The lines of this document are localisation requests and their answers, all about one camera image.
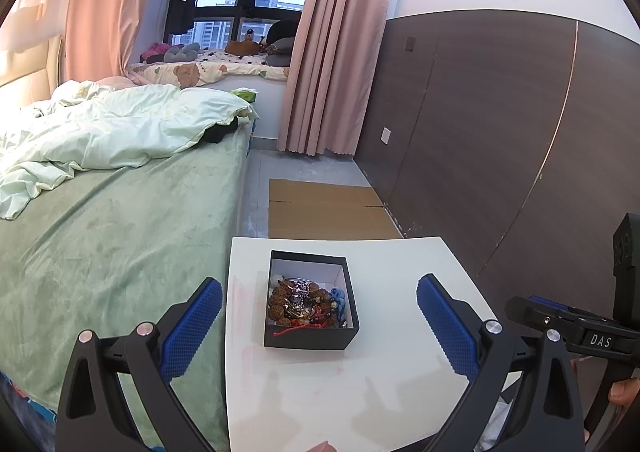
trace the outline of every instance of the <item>building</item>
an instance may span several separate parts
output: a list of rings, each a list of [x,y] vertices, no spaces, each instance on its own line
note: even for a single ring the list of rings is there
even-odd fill
[[[235,6],[236,0],[225,0],[220,6]],[[283,3],[278,0],[255,0],[257,7],[281,8],[285,10],[302,10],[302,5]],[[242,19],[238,40],[244,39],[249,29],[254,31],[254,40],[260,41],[267,35],[270,26],[275,21],[260,19]],[[231,36],[232,20],[197,21],[186,34],[172,36],[171,44],[190,44],[198,42],[203,48],[223,49]]]

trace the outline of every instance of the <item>baseboard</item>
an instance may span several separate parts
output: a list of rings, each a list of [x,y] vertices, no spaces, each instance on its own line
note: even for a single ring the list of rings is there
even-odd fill
[[[260,138],[253,137],[251,140],[252,149],[260,149],[261,151],[277,151],[277,138]]]

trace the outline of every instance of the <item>window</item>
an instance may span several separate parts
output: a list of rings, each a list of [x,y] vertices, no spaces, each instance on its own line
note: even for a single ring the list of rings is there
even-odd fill
[[[248,29],[254,41],[267,35],[273,23],[298,20],[305,0],[255,0],[252,18],[242,15],[236,0],[196,0],[193,28],[180,36],[167,36],[171,44],[199,42],[203,48],[223,49],[230,39],[242,41]]]

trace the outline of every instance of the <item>table top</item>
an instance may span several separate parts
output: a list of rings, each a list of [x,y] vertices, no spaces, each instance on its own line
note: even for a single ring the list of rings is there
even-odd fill
[[[347,259],[360,331],[344,351],[266,348],[272,250]],[[300,241],[234,238],[226,298],[226,402],[232,452],[390,452],[434,434],[467,381],[418,308],[434,273],[454,299],[495,318],[441,238]]]

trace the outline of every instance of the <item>green bed sheet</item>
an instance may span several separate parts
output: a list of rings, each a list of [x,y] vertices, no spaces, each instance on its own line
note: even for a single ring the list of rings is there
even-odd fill
[[[130,333],[226,273],[248,121],[139,169],[90,171],[44,192],[14,221],[0,220],[0,370],[57,410],[74,341]],[[172,387],[218,452],[228,451],[224,305],[190,368]],[[129,406],[149,446],[159,444],[130,377]]]

